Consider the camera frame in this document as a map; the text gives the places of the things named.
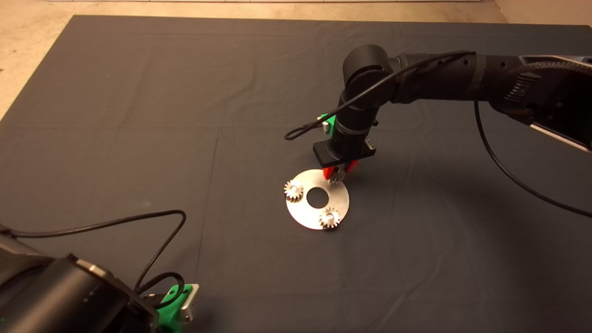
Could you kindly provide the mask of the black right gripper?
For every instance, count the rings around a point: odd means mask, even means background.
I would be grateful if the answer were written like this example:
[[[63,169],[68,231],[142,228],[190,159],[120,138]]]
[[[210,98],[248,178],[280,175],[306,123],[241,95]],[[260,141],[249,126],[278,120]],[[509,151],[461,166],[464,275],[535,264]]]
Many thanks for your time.
[[[313,153],[319,165],[323,168],[323,177],[330,180],[334,167],[346,165],[346,172],[351,172],[358,160],[372,157],[376,154],[376,147],[368,137],[358,141],[343,138],[330,138],[313,144]]]

